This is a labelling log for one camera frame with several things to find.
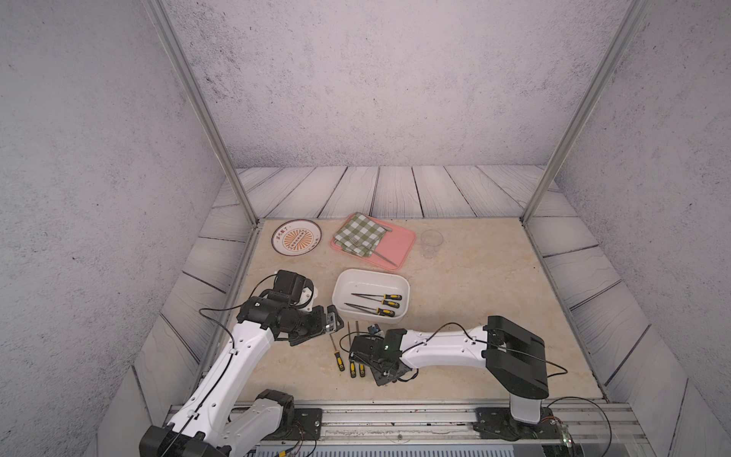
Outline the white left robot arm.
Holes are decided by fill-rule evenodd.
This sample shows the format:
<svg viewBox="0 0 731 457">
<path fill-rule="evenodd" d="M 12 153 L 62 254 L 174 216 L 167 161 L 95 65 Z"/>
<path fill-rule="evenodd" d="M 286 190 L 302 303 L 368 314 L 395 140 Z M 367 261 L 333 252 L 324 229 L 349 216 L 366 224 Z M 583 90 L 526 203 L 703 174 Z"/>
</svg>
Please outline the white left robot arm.
<svg viewBox="0 0 731 457">
<path fill-rule="evenodd" d="M 276 338 L 293 347 L 345 326 L 333 305 L 309 312 L 253 297 L 241 306 L 230 340 L 192 397 L 163 427 L 151 426 L 139 444 L 141 456 L 245 456 L 264 438 L 292 427 L 293 398 L 265 390 L 230 421 L 245 384 Z"/>
</svg>

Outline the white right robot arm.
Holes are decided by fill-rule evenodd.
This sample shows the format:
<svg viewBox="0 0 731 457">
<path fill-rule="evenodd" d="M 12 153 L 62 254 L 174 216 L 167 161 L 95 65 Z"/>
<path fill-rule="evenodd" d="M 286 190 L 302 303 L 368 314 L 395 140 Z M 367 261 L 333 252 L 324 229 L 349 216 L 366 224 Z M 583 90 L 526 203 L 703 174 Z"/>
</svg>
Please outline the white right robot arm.
<svg viewBox="0 0 731 457">
<path fill-rule="evenodd" d="M 389 329 L 382 335 L 352 339 L 350 360 L 371 369 L 379 386 L 395 383 L 411 371 L 431 367 L 486 369 L 509 394 L 509 412 L 516 422 L 542 421 L 548 398 L 546 344 L 536 334 L 493 315 L 483 327 L 432 333 Z"/>
</svg>

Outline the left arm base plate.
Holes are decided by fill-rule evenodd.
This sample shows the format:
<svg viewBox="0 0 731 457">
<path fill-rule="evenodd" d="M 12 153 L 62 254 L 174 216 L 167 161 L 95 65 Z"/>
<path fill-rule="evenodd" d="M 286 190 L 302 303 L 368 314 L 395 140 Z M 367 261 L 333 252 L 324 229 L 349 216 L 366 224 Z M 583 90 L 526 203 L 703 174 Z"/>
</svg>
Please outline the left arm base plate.
<svg viewBox="0 0 731 457">
<path fill-rule="evenodd" d="M 264 442 L 274 441 L 315 441 L 321 437 L 323 409 L 300 409 L 285 412 L 283 424 L 272 434 L 266 436 Z"/>
</svg>

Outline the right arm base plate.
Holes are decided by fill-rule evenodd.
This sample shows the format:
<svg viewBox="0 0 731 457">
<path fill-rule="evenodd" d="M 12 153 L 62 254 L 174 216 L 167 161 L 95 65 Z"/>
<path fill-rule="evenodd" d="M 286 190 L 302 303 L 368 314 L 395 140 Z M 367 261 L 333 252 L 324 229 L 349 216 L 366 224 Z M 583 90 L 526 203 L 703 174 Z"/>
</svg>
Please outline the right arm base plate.
<svg viewBox="0 0 731 457">
<path fill-rule="evenodd" d="M 559 421 L 549 407 L 543 407 L 536 425 L 519 422 L 512 418 L 508 407 L 478 407 L 472 428 L 481 439 L 500 439 L 508 442 L 519 440 L 558 440 L 561 438 Z"/>
</svg>

